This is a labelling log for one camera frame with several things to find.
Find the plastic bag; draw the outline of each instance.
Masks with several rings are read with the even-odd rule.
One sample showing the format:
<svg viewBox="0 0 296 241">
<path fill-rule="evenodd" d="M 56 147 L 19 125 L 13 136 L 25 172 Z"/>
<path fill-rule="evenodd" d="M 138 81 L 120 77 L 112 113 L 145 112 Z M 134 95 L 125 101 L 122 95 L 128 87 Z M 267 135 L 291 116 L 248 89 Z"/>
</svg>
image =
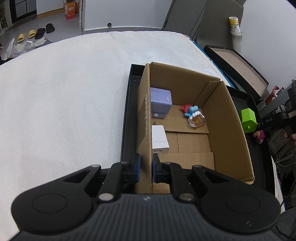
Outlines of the plastic bag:
<svg viewBox="0 0 296 241">
<path fill-rule="evenodd" d="M 15 58 L 24 53 L 27 53 L 35 48 L 32 41 L 26 41 L 23 44 L 17 44 L 16 40 L 13 38 L 6 50 L 6 55 L 8 58 Z"/>
</svg>

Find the white power adapter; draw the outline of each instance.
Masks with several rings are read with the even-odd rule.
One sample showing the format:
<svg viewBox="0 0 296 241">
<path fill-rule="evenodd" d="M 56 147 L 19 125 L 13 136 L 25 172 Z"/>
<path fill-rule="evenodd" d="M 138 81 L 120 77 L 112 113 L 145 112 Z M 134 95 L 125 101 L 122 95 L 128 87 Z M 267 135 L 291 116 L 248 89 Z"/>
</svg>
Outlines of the white power adapter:
<svg viewBox="0 0 296 241">
<path fill-rule="evenodd" d="M 163 126 L 152 126 L 152 150 L 153 153 L 166 154 L 170 146 L 166 138 Z"/>
</svg>

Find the black tray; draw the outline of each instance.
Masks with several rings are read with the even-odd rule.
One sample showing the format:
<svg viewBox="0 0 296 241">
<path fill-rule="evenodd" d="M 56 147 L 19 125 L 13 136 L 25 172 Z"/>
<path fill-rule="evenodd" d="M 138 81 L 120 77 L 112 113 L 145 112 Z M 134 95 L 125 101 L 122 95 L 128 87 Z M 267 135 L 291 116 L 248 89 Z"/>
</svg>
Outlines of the black tray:
<svg viewBox="0 0 296 241">
<path fill-rule="evenodd" d="M 136 152 L 137 97 L 138 87 L 142 78 L 144 67 L 145 66 L 143 65 L 131 65 L 123 121 L 121 161 L 130 162 Z M 261 120 L 255 102 L 251 95 L 229 86 L 227 87 L 227 89 L 232 97 L 232 100 L 239 115 L 242 109 L 250 108 L 255 112 L 256 120 Z M 261 145 L 255 143 L 251 133 L 246 134 L 246 139 L 255 175 L 254 185 L 265 189 L 274 195 L 274 172 L 267 139 L 265 137 L 264 142 Z"/>
<path fill-rule="evenodd" d="M 237 109 L 238 115 L 241 116 L 241 110 L 250 108 L 255 112 L 256 121 L 259 123 L 261 118 L 253 97 L 230 86 L 227 86 L 227 89 Z M 252 133 L 247 133 L 245 136 L 255 175 L 254 185 L 275 194 L 273 161 L 271 159 L 267 137 L 265 137 L 263 143 L 259 145 L 255 143 Z"/>
</svg>

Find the black slipper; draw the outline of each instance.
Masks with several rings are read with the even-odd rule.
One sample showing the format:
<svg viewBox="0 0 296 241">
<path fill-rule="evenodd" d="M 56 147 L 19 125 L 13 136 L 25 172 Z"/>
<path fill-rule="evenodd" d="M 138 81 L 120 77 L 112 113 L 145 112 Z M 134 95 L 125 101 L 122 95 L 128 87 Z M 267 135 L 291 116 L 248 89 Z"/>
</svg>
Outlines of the black slipper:
<svg viewBox="0 0 296 241">
<path fill-rule="evenodd" d="M 35 35 L 35 39 L 41 39 L 45 33 L 45 28 L 39 28 Z"/>
<path fill-rule="evenodd" d="M 55 31 L 55 28 L 54 28 L 54 25 L 52 23 L 48 23 L 46 25 L 46 33 L 47 34 L 50 34 L 52 33 L 53 31 Z"/>
</svg>

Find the yellow slipper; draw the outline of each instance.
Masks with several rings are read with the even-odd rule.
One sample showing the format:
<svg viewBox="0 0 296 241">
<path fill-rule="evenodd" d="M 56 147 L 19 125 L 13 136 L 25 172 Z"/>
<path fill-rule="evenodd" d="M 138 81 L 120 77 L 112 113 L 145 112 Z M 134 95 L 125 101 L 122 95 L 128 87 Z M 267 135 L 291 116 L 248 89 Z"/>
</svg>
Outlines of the yellow slipper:
<svg viewBox="0 0 296 241">
<path fill-rule="evenodd" d="M 36 35 L 36 30 L 32 29 L 30 32 L 29 32 L 29 39 L 33 38 L 35 35 Z"/>
<path fill-rule="evenodd" d="M 17 38 L 17 43 L 20 43 L 25 40 L 26 34 L 20 34 Z"/>
</svg>

